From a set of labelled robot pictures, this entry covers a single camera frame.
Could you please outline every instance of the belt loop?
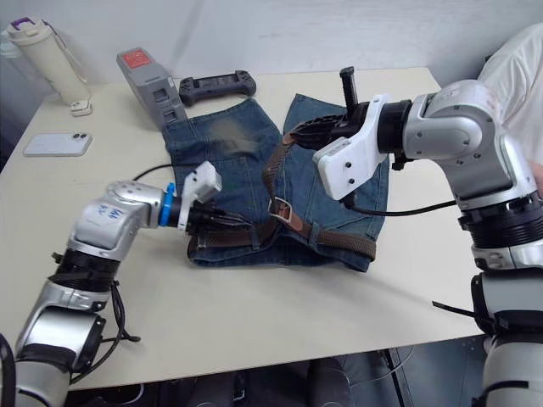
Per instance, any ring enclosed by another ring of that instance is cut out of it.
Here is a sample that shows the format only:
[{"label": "belt loop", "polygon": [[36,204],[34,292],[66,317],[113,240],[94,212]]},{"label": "belt loop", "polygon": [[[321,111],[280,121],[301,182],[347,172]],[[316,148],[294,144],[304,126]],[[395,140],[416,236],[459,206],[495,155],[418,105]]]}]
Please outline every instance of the belt loop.
[{"label": "belt loop", "polygon": [[318,223],[316,222],[311,223],[311,233],[309,235],[308,243],[312,248],[316,248],[316,240],[319,237],[320,231],[321,231],[321,226]]},{"label": "belt loop", "polygon": [[258,239],[258,231],[255,224],[251,225],[251,243],[253,245],[253,250],[260,249],[260,241]]}]

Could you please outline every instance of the white shirt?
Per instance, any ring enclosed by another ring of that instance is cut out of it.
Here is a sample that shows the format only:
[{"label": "white shirt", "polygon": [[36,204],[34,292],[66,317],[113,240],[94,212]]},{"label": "white shirt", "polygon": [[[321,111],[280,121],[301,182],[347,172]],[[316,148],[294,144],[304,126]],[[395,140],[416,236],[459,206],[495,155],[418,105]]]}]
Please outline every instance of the white shirt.
[{"label": "white shirt", "polygon": [[543,24],[501,47],[479,75],[501,102],[501,119],[527,159],[543,164]]}]

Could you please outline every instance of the jeans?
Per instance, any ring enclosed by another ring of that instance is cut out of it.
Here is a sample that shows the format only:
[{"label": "jeans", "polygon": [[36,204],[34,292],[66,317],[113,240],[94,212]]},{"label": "jeans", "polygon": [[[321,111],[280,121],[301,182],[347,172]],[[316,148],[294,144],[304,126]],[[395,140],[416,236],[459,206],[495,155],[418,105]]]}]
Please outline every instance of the jeans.
[{"label": "jeans", "polygon": [[[318,116],[343,113],[344,108],[340,106],[296,95],[283,131]],[[163,136],[174,167],[177,194],[182,191],[185,176],[209,160],[222,176],[217,206],[241,213],[253,222],[268,219],[269,197],[260,174],[282,135],[253,98],[221,112],[169,125]],[[188,251],[191,261],[209,267],[325,265],[339,261],[351,269],[366,271],[370,263],[368,257],[316,244],[316,235],[320,228],[325,228],[356,233],[375,241],[383,226],[383,217],[358,214],[331,199],[311,161],[313,153],[294,146],[275,180],[276,195],[290,202],[294,212],[312,225],[309,240],[281,225],[265,244],[254,240],[251,246],[238,248],[192,249]],[[356,190],[356,206],[386,210],[388,187],[389,161],[386,159],[373,177]]]}]

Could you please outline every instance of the smartphone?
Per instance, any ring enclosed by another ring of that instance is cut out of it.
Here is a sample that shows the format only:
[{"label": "smartphone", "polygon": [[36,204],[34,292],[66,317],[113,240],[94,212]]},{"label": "smartphone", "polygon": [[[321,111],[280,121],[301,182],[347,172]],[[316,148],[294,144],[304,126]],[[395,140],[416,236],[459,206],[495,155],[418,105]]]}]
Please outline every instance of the smartphone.
[{"label": "smartphone", "polygon": [[25,148],[26,157],[79,157],[92,141],[89,133],[40,133]]}]

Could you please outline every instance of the white bottle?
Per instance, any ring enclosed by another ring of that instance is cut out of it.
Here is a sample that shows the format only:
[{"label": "white bottle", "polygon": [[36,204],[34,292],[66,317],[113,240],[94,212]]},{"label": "white bottle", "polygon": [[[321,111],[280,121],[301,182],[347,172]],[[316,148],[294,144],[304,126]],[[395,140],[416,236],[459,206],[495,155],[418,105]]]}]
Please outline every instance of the white bottle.
[{"label": "white bottle", "polygon": [[19,47],[9,40],[8,32],[4,30],[0,36],[0,56],[10,62],[47,100],[58,98],[59,94],[49,85],[42,73],[28,60]]},{"label": "white bottle", "polygon": [[8,25],[7,31],[11,42],[42,72],[64,103],[71,105],[91,97],[47,23],[24,17]]}]

